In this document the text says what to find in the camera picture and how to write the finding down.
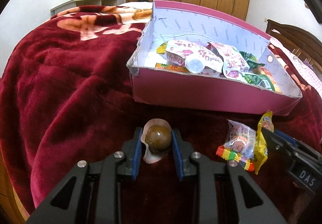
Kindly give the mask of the burger gummy candy packet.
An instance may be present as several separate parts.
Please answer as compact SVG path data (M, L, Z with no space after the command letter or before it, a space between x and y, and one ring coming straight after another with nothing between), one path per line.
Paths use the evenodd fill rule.
M170 65L170 64L156 63L155 68L160 69L160 70L189 73L189 71L184 67L174 66L174 65Z

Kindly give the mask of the red floral fleece blanket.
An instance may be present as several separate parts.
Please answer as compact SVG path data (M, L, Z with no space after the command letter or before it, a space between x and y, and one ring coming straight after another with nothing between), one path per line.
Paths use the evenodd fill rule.
M130 8L69 10L27 34L1 78L1 151L10 181L28 214L79 161L96 162L120 149L136 127L163 118L213 160L226 117L257 127L261 117L144 105L134 101L126 67L145 23L128 24ZM321 153L321 97L285 51L272 52L302 90L277 129ZM288 165L269 154L255 181L288 223L321 223L321 197L292 183ZM173 159L142 165L135 188L124 187L123 223L188 223L192 210Z

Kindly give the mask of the wooden headboard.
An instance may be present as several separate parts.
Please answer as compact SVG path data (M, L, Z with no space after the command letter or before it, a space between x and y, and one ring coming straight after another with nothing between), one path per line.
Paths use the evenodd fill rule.
M278 39L283 46L302 61L308 61L313 71L321 75L321 41L302 28L267 21L266 33Z

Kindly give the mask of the wooden nightstand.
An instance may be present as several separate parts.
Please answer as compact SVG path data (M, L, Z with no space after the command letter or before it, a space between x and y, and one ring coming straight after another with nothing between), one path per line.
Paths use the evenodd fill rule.
M26 223L27 216L20 200L12 188L6 167L1 156L1 208L10 223Z

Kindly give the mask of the orange rice cracker packet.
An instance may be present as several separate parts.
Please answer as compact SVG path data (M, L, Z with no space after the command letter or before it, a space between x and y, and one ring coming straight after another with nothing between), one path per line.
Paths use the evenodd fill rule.
M268 79L270 80L270 82L272 83L273 87L274 87L274 91L277 93L282 93L279 85L277 84L276 80L274 79L274 77L272 76L272 74L269 72L268 69L266 69L263 66L258 66L257 68L253 69L253 72L258 74L258 75L265 75L268 77Z

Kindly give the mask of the clear gummy bag rainbow edge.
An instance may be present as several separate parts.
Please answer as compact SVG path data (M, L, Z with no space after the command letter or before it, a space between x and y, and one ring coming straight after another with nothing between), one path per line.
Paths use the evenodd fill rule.
M226 142L217 148L216 155L237 163L246 171L254 172L255 130L233 120L228 120L228 126Z

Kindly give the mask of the braised egg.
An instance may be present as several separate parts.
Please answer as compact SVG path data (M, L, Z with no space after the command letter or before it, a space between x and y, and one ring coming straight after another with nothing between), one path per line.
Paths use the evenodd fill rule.
M170 124L163 119L151 119L143 127L141 142L146 150L143 160L147 164L160 161L168 153L172 143Z

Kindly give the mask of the grey low bookshelf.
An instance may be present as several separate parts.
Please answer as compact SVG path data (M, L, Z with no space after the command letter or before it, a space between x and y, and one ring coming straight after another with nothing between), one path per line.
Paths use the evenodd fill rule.
M77 6L87 6L87 5L96 5L96 6L115 6L118 5L118 0L70 0L65 3L62 3L50 10L51 16Z

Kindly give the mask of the pink cardboard box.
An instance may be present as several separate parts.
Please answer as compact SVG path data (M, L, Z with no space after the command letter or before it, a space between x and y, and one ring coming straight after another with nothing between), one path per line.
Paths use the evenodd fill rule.
M180 108L286 116L302 92L271 37L203 6L154 1L127 66L134 99Z

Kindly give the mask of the pink white jelly pouch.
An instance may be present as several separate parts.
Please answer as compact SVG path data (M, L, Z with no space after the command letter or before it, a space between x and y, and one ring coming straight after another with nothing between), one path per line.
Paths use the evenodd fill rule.
M210 42L209 48L213 53L222 58L222 73L226 78L247 83L244 73L248 72L250 67L234 46Z

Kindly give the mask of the white pink spouted pouch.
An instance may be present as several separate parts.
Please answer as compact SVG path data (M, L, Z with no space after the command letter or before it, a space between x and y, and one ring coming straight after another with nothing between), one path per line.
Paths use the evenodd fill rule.
M186 68L190 73L201 73L204 68L222 72L223 61L206 47L186 40L169 40L163 58Z

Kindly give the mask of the green snack packet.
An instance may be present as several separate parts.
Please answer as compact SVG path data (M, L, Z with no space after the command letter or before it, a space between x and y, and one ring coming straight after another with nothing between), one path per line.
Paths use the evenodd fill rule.
M274 87L273 87L272 83L270 82L270 80L268 79L267 76L258 75L258 74L253 72L254 68L257 68L258 66L263 66L264 67L265 64L260 63L256 59L256 57L251 53L240 51L240 54L244 58L244 60L247 62L248 66L249 66L249 70L242 74L243 78L251 85L260 86L262 88L265 88L267 90L275 92Z

